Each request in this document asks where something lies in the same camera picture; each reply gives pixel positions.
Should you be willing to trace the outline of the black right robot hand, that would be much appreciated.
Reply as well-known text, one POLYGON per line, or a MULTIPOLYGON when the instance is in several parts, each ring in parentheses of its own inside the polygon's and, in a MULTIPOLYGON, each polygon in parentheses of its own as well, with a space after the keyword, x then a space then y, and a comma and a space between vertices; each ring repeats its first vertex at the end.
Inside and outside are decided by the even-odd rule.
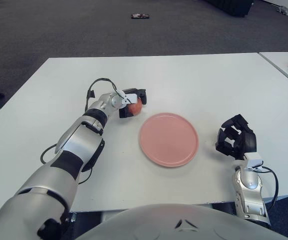
POLYGON ((235 160, 243 160, 245 153, 257 151, 257 139, 241 114, 225 121, 218 131, 216 150, 235 160))

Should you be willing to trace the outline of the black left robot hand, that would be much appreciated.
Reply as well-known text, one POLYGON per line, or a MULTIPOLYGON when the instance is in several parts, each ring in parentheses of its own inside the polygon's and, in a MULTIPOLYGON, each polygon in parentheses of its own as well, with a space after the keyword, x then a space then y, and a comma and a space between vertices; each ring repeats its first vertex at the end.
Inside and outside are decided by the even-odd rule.
POLYGON ((147 104, 145 89, 129 88, 122 90, 122 108, 119 109, 120 118, 130 118, 138 115, 143 105, 147 104))

